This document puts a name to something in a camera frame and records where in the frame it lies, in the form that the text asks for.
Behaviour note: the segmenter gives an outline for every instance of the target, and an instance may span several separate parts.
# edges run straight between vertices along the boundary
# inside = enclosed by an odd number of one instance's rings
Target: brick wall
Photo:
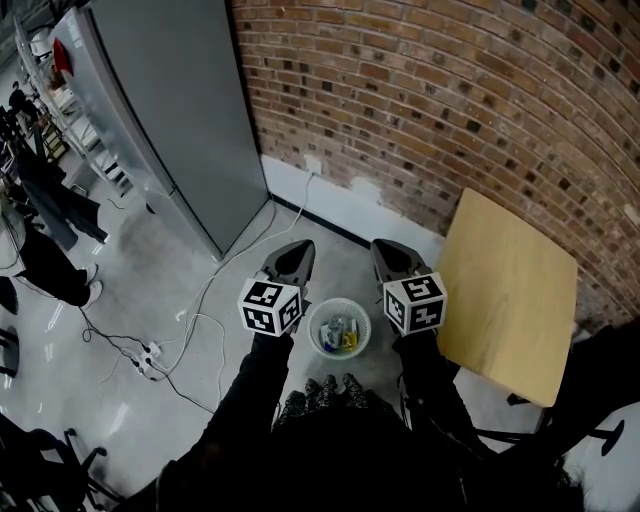
[[[575,256],[579,320],[639,314],[639,0],[232,4],[263,153],[442,234],[474,188]]]

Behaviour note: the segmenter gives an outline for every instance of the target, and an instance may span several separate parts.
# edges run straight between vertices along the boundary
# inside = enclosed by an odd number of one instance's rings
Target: gray refrigerator
[[[268,198],[225,4],[97,0],[51,33],[118,166],[170,231],[218,260]]]

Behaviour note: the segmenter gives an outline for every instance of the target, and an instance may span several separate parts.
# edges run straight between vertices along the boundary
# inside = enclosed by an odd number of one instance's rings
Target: shoe
[[[85,267],[84,271],[87,273],[87,279],[85,280],[84,284],[89,284],[95,279],[96,274],[98,273],[98,265],[92,263],[88,267]]]
[[[100,281],[96,281],[95,283],[91,283],[89,285],[89,300],[87,303],[82,306],[82,309],[88,309],[91,304],[98,300],[100,294],[102,293],[102,283]]]

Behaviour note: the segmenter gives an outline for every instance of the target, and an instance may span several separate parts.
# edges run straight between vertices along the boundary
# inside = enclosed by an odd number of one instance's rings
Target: black pants
[[[89,300],[85,285],[87,272],[76,270],[69,258],[49,237],[26,224],[27,237],[20,249],[26,270],[18,274],[41,290],[72,306],[84,306]]]
[[[35,123],[40,117],[40,114],[38,113],[38,109],[30,100],[27,100],[24,102],[24,104],[22,105],[22,111],[29,116],[29,119],[31,120],[31,124]]]

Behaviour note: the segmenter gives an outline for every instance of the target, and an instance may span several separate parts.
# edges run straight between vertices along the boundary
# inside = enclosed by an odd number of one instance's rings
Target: wooden table
[[[533,403],[552,406],[571,341],[575,259],[465,189],[437,270],[449,294],[438,336],[442,354]]]

